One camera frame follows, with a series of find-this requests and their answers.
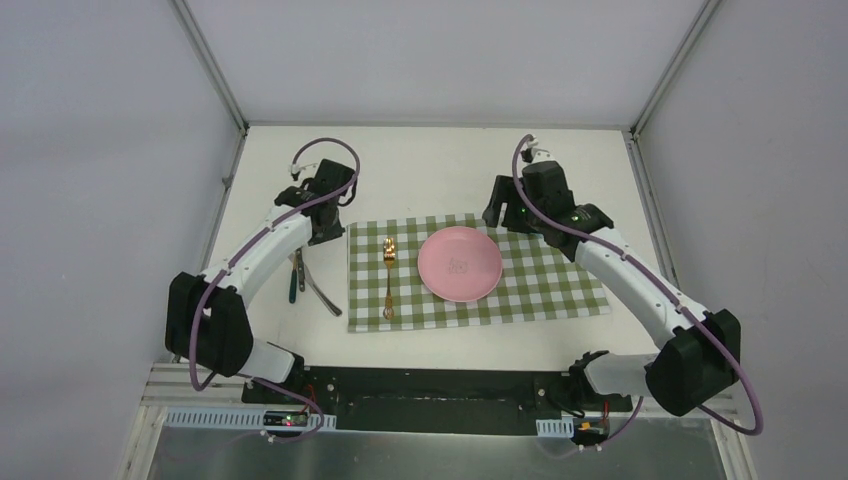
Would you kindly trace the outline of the gold spoon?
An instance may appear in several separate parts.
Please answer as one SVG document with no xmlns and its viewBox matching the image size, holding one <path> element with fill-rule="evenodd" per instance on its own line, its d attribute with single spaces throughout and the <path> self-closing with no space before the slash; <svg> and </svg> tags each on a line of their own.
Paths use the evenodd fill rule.
<svg viewBox="0 0 848 480">
<path fill-rule="evenodd" d="M 297 282 L 298 282 L 298 290 L 300 292 L 304 292 L 306 289 L 306 267 L 303 258 L 303 250 L 301 248 L 297 249 L 295 252 L 295 258 L 297 263 Z"/>
</svg>

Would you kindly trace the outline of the pink plate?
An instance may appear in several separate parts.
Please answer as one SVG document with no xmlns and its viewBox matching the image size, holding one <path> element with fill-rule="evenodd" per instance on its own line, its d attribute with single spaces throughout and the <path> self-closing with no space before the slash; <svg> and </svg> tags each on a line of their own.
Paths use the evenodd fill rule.
<svg viewBox="0 0 848 480">
<path fill-rule="evenodd" d="M 417 267 L 430 292 L 456 303 L 484 298 L 503 274 L 498 245 L 482 231 L 464 226 L 430 235 L 418 252 Z"/>
</svg>

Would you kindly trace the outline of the gold fork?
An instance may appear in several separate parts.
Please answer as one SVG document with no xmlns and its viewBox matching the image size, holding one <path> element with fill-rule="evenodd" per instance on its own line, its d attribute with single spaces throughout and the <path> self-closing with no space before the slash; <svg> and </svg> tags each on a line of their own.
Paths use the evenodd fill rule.
<svg viewBox="0 0 848 480">
<path fill-rule="evenodd" d="M 387 237 L 383 243 L 383 263 L 387 272 L 387 284 L 384 297 L 383 318 L 392 320 L 394 318 L 393 295 L 391 288 L 391 271 L 396 261 L 396 242 L 393 237 Z"/>
</svg>

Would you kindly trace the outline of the green checkered cloth napkin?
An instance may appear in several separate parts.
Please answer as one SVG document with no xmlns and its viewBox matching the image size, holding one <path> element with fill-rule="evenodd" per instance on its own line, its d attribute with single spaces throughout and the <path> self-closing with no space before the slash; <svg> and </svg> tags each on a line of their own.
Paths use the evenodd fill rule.
<svg viewBox="0 0 848 480">
<path fill-rule="evenodd" d="M 486 297 L 467 303 L 441 299 L 418 273 L 418 252 L 436 231 L 464 226 L 499 247 L 503 274 Z M 429 330 L 590 317 L 610 313 L 601 282 L 546 245 L 538 234 L 488 228 L 472 213 L 351 223 L 348 248 L 348 330 L 351 333 Z M 396 242 L 391 271 L 394 318 L 383 318 L 387 272 L 383 243 Z"/>
</svg>

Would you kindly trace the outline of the silver knife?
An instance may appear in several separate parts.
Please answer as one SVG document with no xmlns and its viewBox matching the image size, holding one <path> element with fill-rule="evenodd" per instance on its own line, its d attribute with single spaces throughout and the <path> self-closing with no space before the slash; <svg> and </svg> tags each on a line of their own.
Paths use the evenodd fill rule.
<svg viewBox="0 0 848 480">
<path fill-rule="evenodd" d="M 313 290 L 313 292 L 314 292 L 314 293 L 315 293 L 315 295 L 318 297 L 318 299 L 319 299 L 319 301 L 322 303 L 322 305 L 323 305 L 323 306 L 324 306 L 324 307 L 325 307 L 325 308 L 326 308 L 326 309 L 327 309 L 327 310 L 328 310 L 328 311 L 329 311 L 329 312 L 330 312 L 330 313 L 331 313 L 334 317 L 340 317 L 340 316 L 343 314 L 342 309 L 341 309 L 341 308 L 339 308 L 339 307 L 338 307 L 338 306 L 337 306 L 337 305 L 336 305 L 336 304 L 335 304 L 335 303 L 334 303 L 334 302 L 333 302 L 333 301 L 332 301 L 332 300 L 331 300 L 331 299 L 330 299 L 330 298 L 329 298 L 329 297 L 328 297 L 328 296 L 324 293 L 324 291 L 323 291 L 323 290 L 322 290 L 322 289 L 318 286 L 318 284 L 315 282 L 315 280 L 314 280 L 313 276 L 311 275 L 310 269 L 309 269 L 306 265 L 303 265 L 303 274 L 304 274 L 304 280 L 305 280 L 305 283 L 306 283 L 306 284 L 307 284 L 307 285 L 308 285 L 308 286 L 309 286 L 309 287 Z"/>
</svg>

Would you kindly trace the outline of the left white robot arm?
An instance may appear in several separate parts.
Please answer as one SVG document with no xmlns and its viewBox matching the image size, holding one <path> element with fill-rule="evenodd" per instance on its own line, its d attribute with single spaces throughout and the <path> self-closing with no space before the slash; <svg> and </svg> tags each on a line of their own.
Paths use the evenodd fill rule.
<svg viewBox="0 0 848 480">
<path fill-rule="evenodd" d="M 256 293 L 297 249 L 340 237 L 339 198 L 354 169 L 324 159 L 315 175 L 282 191 L 262 223 L 231 255 L 200 274 L 179 273 L 169 286 L 165 347 L 223 376 L 267 380 L 281 404 L 297 402 L 305 378 L 297 355 L 257 339 L 247 308 Z"/>
</svg>

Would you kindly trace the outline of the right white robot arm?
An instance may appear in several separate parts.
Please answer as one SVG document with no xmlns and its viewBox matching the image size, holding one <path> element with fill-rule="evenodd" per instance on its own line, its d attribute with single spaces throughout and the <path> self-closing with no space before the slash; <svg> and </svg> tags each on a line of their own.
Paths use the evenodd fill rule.
<svg viewBox="0 0 848 480">
<path fill-rule="evenodd" d="M 576 407 L 590 410 L 607 395 L 634 395 L 683 416 L 738 380 L 726 359 L 740 357 L 738 319 L 728 310 L 709 311 L 645 266 L 602 210 L 575 203 L 558 163 L 529 164 L 518 180 L 496 176 L 482 218 L 489 227 L 540 234 L 607 287 L 658 349 L 584 354 L 569 369 L 567 393 Z"/>
</svg>

